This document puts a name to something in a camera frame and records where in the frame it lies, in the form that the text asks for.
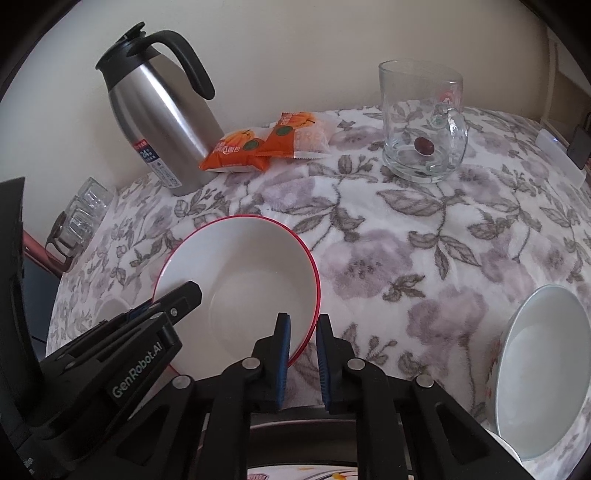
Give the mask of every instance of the red-rimmed bowl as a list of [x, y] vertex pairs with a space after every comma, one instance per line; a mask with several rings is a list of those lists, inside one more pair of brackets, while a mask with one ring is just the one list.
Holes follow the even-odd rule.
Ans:
[[219, 375], [291, 317], [289, 365], [306, 347], [320, 310], [320, 279], [304, 242], [275, 220], [236, 215], [204, 225], [170, 255], [154, 300], [192, 280], [199, 307], [175, 325], [183, 343], [172, 366], [194, 379]]

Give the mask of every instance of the white bowl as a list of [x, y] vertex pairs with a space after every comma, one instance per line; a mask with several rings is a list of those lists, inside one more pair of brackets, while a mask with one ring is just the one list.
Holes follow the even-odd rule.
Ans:
[[560, 285], [538, 288], [501, 337], [486, 389], [497, 434], [523, 460], [567, 433], [591, 380], [591, 327], [577, 297]]
[[199, 307], [175, 325], [183, 343], [172, 366], [194, 379], [219, 375], [291, 317], [290, 365], [310, 340], [320, 309], [320, 279], [310, 251], [286, 226], [236, 215], [189, 235], [168, 258], [154, 300], [192, 280]]

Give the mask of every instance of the screw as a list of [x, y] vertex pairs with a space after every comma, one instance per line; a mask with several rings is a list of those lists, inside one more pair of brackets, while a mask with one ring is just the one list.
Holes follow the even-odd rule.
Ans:
[[255, 368], [258, 368], [258, 366], [261, 364], [261, 361], [258, 358], [255, 358], [253, 356], [250, 356], [248, 358], [245, 358], [242, 361], [242, 366], [244, 368], [246, 368], [247, 370], [254, 370]]
[[173, 387], [179, 390], [187, 388], [191, 384], [191, 377], [187, 375], [179, 375], [173, 378]]
[[347, 362], [347, 367], [351, 370], [363, 370], [365, 367], [365, 361], [360, 358], [352, 358]]
[[427, 374], [419, 375], [415, 380], [417, 381], [417, 385], [423, 388], [431, 388], [435, 384], [433, 379]]

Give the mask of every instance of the bowl rim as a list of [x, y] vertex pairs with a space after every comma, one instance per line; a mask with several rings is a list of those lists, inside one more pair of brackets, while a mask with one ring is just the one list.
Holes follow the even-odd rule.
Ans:
[[306, 246], [306, 244], [304, 243], [304, 241], [298, 236], [297, 233], [295, 233], [289, 227], [283, 225], [283, 223], [278, 222], [277, 220], [274, 220], [273, 218], [269, 218], [269, 217], [265, 217], [265, 216], [261, 216], [261, 215], [252, 215], [252, 214], [244, 213], [244, 214], [239, 214], [239, 215], [229, 215], [229, 216], [226, 216], [226, 217], [218, 218], [218, 219], [213, 220], [213, 221], [211, 221], [209, 223], [205, 223], [204, 225], [200, 226], [199, 228], [196, 228], [193, 232], [191, 232], [190, 234], [188, 234], [183, 239], [182, 242], [179, 243], [179, 245], [177, 246], [177, 248], [175, 248], [174, 250], [172, 250], [169, 253], [168, 257], [164, 261], [164, 264], [162, 265], [162, 268], [160, 269], [160, 272], [158, 273], [158, 278], [156, 279], [156, 282], [154, 283], [154, 289], [152, 291], [152, 301], [154, 301], [154, 297], [156, 295], [156, 289], [158, 288], [158, 284], [160, 283], [160, 279], [162, 278], [162, 273], [164, 272], [164, 269], [166, 268], [166, 266], [170, 262], [170, 260], [171, 260], [172, 256], [174, 255], [174, 253], [187, 240], [189, 240], [193, 235], [195, 235], [197, 232], [203, 230], [204, 228], [206, 228], [208, 226], [213, 225], [214, 223], [223, 222], [224, 220], [235, 219], [235, 218], [256, 218], [256, 219], [265, 220], [267, 222], [271, 222], [271, 223], [274, 223], [277, 226], [280, 226], [281, 228], [283, 228], [283, 230], [287, 231], [293, 238], [295, 238], [297, 240], [297, 242], [300, 244], [300, 246], [302, 247], [302, 249], [304, 249], [304, 252], [306, 252], [306, 254], [308, 256], [308, 259], [310, 260], [310, 265], [312, 266], [312, 270], [314, 272], [314, 282], [316, 283], [316, 306], [314, 308], [314, 316], [312, 317], [312, 320], [310, 322], [310, 327], [309, 327], [309, 329], [308, 329], [308, 331], [306, 333], [306, 336], [301, 341], [300, 345], [295, 350], [295, 352], [293, 353], [293, 355], [287, 361], [287, 366], [290, 367], [290, 366], [292, 366], [295, 363], [295, 361], [298, 359], [298, 357], [305, 350], [306, 346], [310, 342], [310, 339], [312, 338], [312, 334], [314, 333], [314, 330], [316, 328], [316, 324], [318, 323], [318, 315], [320, 313], [320, 275], [318, 274], [318, 268], [316, 267], [316, 262], [314, 261], [314, 257], [312, 257], [312, 252]]
[[[527, 297], [523, 303], [519, 306], [519, 308], [517, 308], [517, 310], [515, 311], [515, 313], [513, 314], [513, 316], [511, 317], [511, 319], [509, 320], [509, 324], [507, 326], [507, 330], [505, 335], [505, 339], [503, 341], [503, 347], [501, 349], [501, 353], [499, 355], [499, 364], [497, 366], [497, 374], [496, 374], [496, 379], [495, 379], [495, 394], [494, 394], [494, 398], [493, 398], [493, 404], [494, 404], [494, 412], [495, 412], [495, 428], [496, 431], [498, 432], [499, 437], [504, 438], [502, 433], [501, 433], [501, 429], [499, 428], [499, 380], [501, 379], [501, 366], [503, 363], [503, 359], [505, 357], [505, 353], [507, 350], [507, 345], [508, 342], [507, 340], [509, 339], [511, 332], [513, 331], [513, 328], [515, 327], [515, 324], [517, 322], [517, 319], [519, 318], [519, 314], [522, 312], [522, 310], [525, 308], [525, 306], [536, 296], [538, 295], [542, 290], [548, 290], [548, 289], [552, 289], [552, 288], [559, 288], [561, 290], [564, 290], [566, 292], [568, 292], [570, 294], [570, 296], [572, 298], [574, 298], [576, 300], [576, 302], [580, 305], [580, 307], [582, 308], [583, 312], [585, 313], [585, 316], [587, 317], [587, 334], [589, 335], [590, 339], [591, 339], [591, 325], [589, 324], [589, 316], [587, 315], [587, 312], [585, 311], [585, 308], [583, 307], [583, 305], [581, 304], [580, 300], [578, 299], [578, 297], [572, 292], [570, 291], [568, 288], [566, 288], [563, 285], [559, 285], [557, 283], [549, 283], [546, 285], [542, 285], [539, 288], [536, 288], [529, 297]], [[589, 366], [591, 367], [591, 349], [587, 350], [587, 356], [589, 358]], [[589, 377], [586, 379], [587, 380], [587, 384], [591, 384], [591, 368], [589, 368]], [[518, 453], [519, 457], [521, 458], [521, 460], [523, 462], [526, 462], [528, 460], [533, 460], [534, 458], [538, 458], [541, 455], [549, 452], [551, 449], [553, 449], [554, 447], [556, 447], [556, 445], [558, 445], [560, 443], [560, 441], [562, 440], [562, 438], [564, 437], [564, 435], [566, 435], [566, 433], [569, 431], [569, 429], [572, 427], [573, 422], [577, 419], [577, 417], [579, 416], [579, 413], [581, 412], [581, 409], [583, 408], [583, 405], [585, 403], [585, 399], [587, 398], [587, 395], [585, 393], [585, 395], [582, 396], [579, 408], [577, 410], [577, 413], [574, 415], [572, 422], [569, 424], [569, 426], [567, 427], [567, 429], [562, 432], [562, 434], [560, 435], [560, 437], [558, 438], [558, 440], [556, 440], [556, 442], [550, 447], [548, 448], [545, 452], [539, 453], [535, 456], [522, 456], [521, 454]]]

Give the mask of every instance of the black handle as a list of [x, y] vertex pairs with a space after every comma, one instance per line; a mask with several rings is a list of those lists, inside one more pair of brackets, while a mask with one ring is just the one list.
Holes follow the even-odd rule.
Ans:
[[214, 97], [216, 91], [213, 88], [212, 81], [209, 79], [209, 75], [203, 68], [203, 65], [201, 65], [201, 61], [197, 57], [197, 54], [191, 45], [189, 45], [189, 42], [176, 32], [162, 30], [160, 32], [152, 33], [147, 37], [139, 38], [129, 49], [127, 56], [131, 57], [136, 55], [153, 43], [161, 43], [170, 48], [181, 63], [187, 77], [189, 77], [189, 82], [191, 82], [193, 90], [206, 100], [211, 100]]

